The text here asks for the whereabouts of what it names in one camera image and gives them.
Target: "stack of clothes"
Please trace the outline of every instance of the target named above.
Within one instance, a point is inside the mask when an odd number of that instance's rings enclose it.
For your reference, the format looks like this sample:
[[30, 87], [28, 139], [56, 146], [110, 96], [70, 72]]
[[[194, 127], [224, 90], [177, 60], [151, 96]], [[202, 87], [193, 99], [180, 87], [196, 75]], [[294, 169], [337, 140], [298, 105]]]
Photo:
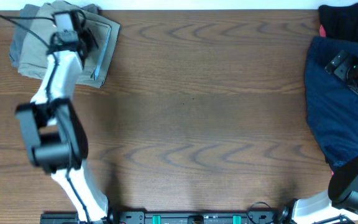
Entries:
[[[22, 17], [50, 17], [58, 11], [80, 9], [85, 13], [86, 26], [95, 37], [98, 48], [94, 48], [85, 60], [83, 73], [78, 77], [78, 84], [100, 88], [106, 79], [107, 71], [116, 46], [120, 25], [98, 15], [98, 8], [94, 4], [79, 8], [65, 1], [46, 3], [41, 7], [30, 4], [20, 11]], [[38, 34], [48, 42], [50, 36], [56, 32], [51, 21], [19, 20], [23, 26]], [[33, 35], [17, 27], [13, 36], [9, 56], [12, 66], [18, 72], [31, 78], [43, 79], [47, 70], [47, 48]]]
[[320, 36], [310, 45], [305, 68], [308, 124], [335, 172], [358, 156], [358, 96], [325, 66], [342, 50], [358, 56], [358, 3], [320, 6]]

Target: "wooden tabletop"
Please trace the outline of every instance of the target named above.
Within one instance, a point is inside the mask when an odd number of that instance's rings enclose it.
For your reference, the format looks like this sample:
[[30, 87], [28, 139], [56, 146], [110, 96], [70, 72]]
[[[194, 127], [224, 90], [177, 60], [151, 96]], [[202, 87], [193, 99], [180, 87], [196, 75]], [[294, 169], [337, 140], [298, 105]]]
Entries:
[[[122, 25], [108, 77], [100, 89], [78, 85], [74, 105], [116, 207], [246, 210], [327, 189], [303, 79], [317, 11], [102, 15]], [[40, 80], [11, 67], [13, 32], [0, 20], [0, 223], [37, 223], [74, 208], [27, 160], [14, 110]]]

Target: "black fabric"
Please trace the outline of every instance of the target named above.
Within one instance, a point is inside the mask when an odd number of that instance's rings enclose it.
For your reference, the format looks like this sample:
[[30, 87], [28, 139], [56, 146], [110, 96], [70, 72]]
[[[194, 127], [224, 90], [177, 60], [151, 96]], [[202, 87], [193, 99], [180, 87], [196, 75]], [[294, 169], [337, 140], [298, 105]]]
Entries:
[[323, 5], [318, 13], [326, 37], [358, 42], [358, 3], [347, 7]]
[[358, 56], [358, 43], [315, 37], [305, 68], [307, 121], [333, 171], [358, 156], [358, 96], [324, 70], [341, 50]]

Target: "dark blue fabric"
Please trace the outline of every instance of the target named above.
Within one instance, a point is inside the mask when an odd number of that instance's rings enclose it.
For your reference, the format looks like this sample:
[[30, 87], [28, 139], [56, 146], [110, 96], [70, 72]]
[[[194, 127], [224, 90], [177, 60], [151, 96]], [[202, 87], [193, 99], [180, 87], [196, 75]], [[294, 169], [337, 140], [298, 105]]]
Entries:
[[341, 50], [358, 56], [358, 43], [315, 37], [305, 68], [308, 124], [333, 171], [358, 156], [358, 96], [324, 70]]

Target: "pink fabric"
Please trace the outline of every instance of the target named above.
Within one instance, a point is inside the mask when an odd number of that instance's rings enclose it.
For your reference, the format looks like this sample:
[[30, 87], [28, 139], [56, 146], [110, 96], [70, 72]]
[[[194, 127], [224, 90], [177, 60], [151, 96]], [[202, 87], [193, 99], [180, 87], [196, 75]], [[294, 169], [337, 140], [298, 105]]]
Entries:
[[319, 33], [320, 33], [320, 37], [327, 37], [327, 33], [326, 30], [324, 30], [323, 25], [320, 26]]

